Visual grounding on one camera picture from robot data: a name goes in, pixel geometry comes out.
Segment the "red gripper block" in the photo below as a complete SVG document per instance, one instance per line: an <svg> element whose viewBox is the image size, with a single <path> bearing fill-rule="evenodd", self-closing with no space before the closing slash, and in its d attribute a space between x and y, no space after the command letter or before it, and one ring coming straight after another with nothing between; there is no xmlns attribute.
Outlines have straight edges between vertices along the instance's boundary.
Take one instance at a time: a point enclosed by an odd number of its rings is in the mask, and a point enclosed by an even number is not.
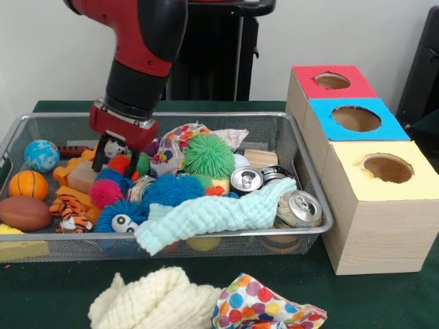
<svg viewBox="0 0 439 329"><path fill-rule="evenodd" d="M131 152L126 177L131 178L137 169L141 155L138 149L145 149L157 136L159 122L154 119L131 119L107 108L102 101L94 101L89 114L90 127L102 136L97 144L92 169L99 173L106 159L105 146L108 137L122 141Z"/></svg>

